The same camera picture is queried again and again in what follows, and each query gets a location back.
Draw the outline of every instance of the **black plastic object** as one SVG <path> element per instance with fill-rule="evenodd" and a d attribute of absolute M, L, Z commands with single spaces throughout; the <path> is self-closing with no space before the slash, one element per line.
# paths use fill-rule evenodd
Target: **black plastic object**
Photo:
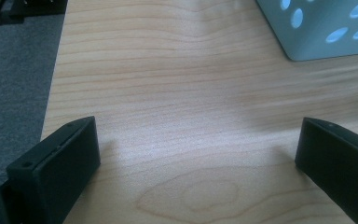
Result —
<path fill-rule="evenodd" d="M 304 118 L 296 166 L 358 223 L 358 134 Z"/>
<path fill-rule="evenodd" d="M 78 119 L 7 167 L 0 224 L 61 224 L 100 166 L 95 118 Z"/>

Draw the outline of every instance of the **light wood surface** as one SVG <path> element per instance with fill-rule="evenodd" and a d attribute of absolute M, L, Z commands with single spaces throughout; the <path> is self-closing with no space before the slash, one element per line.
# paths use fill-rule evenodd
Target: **light wood surface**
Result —
<path fill-rule="evenodd" d="M 66 224 L 352 223 L 294 165 L 303 117 L 358 133 L 358 56 L 293 63 L 253 0 L 71 0 L 43 137 L 95 116 Z"/>

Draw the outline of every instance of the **gray carpet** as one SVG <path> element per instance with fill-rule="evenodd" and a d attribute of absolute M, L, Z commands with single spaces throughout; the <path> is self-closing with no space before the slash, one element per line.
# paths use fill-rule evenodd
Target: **gray carpet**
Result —
<path fill-rule="evenodd" d="M 63 17 L 0 26 L 0 183 L 6 167 L 40 140 Z"/>

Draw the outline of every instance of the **box with holes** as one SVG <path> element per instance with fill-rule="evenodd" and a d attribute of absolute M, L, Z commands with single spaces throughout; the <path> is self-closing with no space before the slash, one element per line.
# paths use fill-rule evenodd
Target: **box with holes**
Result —
<path fill-rule="evenodd" d="M 257 0 L 287 56 L 358 54 L 358 0 Z"/>

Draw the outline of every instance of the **wood grain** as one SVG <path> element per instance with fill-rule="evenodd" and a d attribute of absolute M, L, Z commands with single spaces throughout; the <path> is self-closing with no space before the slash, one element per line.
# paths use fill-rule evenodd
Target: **wood grain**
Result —
<path fill-rule="evenodd" d="M 352 223 L 294 165 L 303 117 L 358 133 L 358 56 L 293 63 L 255 1 L 69 1 L 43 136 L 97 119 L 66 219 Z"/>

